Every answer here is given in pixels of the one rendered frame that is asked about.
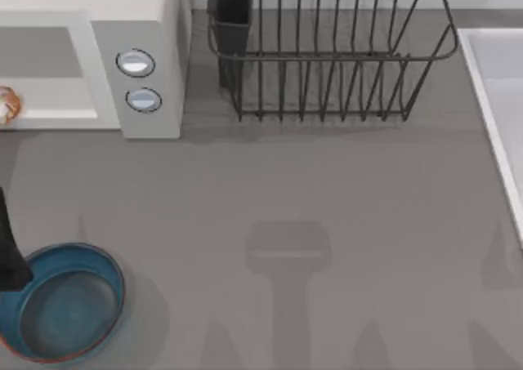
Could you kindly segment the small round microwave knob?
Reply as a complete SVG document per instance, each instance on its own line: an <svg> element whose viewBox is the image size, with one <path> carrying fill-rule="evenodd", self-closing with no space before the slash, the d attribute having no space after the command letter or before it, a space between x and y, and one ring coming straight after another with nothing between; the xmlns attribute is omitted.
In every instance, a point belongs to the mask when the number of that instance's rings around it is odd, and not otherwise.
<svg viewBox="0 0 523 370"><path fill-rule="evenodd" d="M161 95L147 87L128 91L125 95L127 105L138 113L153 113L158 110L163 101Z"/></svg>

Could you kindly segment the pale microwave oven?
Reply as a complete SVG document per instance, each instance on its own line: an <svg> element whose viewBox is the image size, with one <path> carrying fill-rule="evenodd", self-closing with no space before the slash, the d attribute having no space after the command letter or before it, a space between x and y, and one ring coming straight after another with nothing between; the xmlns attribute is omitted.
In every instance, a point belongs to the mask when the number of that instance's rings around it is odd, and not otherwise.
<svg viewBox="0 0 523 370"><path fill-rule="evenodd" d="M190 0L0 0L0 11L84 11L92 23L119 120L128 139L176 139L186 95L191 44ZM145 78L123 74L118 53L138 48L155 60ZM147 87L162 97L153 113L131 109L125 95Z"/></svg>

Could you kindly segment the black cutlery holder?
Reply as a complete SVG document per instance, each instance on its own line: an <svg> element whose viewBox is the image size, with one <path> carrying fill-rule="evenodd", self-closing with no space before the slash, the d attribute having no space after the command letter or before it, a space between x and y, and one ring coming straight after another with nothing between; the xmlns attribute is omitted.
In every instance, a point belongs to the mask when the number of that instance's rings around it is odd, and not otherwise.
<svg viewBox="0 0 523 370"><path fill-rule="evenodd" d="M217 46L219 83L235 91L253 17L253 0L208 0L211 31Z"/></svg>

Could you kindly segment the large round microwave knob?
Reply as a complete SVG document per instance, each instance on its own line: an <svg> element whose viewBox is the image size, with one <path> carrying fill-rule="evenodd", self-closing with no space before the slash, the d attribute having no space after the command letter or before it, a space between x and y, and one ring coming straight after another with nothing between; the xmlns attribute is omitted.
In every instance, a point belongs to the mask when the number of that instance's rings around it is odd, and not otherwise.
<svg viewBox="0 0 523 370"><path fill-rule="evenodd" d="M118 53L115 63L123 74L131 78L148 77L156 66L153 56L138 48Z"/></svg>

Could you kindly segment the pale microwave door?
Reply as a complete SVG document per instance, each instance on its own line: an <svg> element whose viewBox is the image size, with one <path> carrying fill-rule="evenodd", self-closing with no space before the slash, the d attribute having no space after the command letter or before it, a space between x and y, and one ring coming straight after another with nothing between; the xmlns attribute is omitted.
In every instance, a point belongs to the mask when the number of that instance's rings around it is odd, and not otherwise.
<svg viewBox="0 0 523 370"><path fill-rule="evenodd" d="M118 115L84 11L0 11L0 86L18 95L16 130L114 130Z"/></svg>

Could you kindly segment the blue bowl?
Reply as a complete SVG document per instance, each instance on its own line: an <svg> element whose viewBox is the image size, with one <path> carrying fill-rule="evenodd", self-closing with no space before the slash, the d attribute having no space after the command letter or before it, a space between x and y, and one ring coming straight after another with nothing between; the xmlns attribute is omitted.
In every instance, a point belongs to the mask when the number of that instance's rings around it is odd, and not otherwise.
<svg viewBox="0 0 523 370"><path fill-rule="evenodd" d="M42 247L25 259L34 279L18 292L0 294L0 343L38 364L95 355L123 315L127 288L119 263L88 243Z"/></svg>

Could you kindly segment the white sink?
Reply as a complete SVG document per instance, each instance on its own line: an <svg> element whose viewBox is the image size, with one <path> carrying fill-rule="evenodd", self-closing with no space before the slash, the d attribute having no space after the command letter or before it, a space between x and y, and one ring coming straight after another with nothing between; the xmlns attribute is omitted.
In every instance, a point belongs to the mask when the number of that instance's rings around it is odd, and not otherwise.
<svg viewBox="0 0 523 370"><path fill-rule="evenodd" d="M458 38L523 248L523 28L459 29Z"/></svg>

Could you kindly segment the bread roll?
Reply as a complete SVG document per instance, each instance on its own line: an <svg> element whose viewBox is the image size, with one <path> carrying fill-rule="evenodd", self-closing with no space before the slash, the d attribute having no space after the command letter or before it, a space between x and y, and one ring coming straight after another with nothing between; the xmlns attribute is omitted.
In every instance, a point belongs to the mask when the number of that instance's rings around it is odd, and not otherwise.
<svg viewBox="0 0 523 370"><path fill-rule="evenodd" d="M0 86L0 125L15 120L22 109L21 97L8 86Z"/></svg>

